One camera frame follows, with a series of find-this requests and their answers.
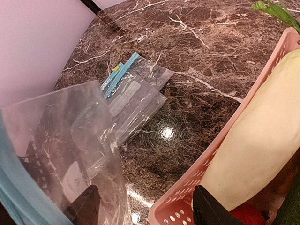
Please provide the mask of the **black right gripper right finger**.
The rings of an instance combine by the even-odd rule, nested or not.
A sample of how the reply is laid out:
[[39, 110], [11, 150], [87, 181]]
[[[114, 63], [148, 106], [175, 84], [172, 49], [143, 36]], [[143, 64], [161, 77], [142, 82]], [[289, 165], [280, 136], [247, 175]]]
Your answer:
[[195, 225], [243, 225], [201, 185], [193, 192], [193, 219]]

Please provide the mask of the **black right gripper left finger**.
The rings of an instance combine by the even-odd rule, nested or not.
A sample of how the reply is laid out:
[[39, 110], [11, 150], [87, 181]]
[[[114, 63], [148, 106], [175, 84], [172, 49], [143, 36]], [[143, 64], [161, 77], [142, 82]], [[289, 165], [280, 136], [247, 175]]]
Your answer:
[[90, 185], [63, 213], [74, 225], [97, 225], [100, 201], [98, 187]]

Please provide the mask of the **clear zip bag blue zipper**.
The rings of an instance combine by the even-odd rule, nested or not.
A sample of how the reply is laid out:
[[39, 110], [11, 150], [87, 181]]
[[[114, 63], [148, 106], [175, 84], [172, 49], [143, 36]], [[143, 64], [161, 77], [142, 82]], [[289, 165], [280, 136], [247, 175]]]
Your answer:
[[131, 224], [112, 116], [98, 81], [0, 110], [0, 202], [17, 225], [73, 225], [64, 215], [87, 187], [98, 225]]

